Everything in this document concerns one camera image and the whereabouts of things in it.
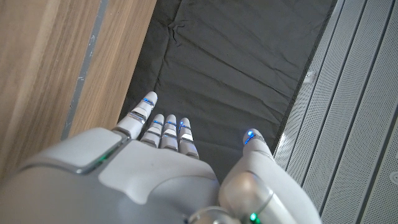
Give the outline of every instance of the black fabric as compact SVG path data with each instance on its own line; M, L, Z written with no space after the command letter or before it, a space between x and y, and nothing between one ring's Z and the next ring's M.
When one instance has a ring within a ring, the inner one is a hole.
M158 0L121 117L154 90L223 180L247 129L277 141L332 2Z

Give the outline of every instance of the robotic arm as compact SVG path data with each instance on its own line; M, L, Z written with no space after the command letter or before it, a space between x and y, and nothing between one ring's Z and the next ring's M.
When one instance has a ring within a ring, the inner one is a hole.
M190 122L158 114L150 92L112 130L95 128L42 151L0 185L4 223L321 223L261 134L221 186L199 160Z

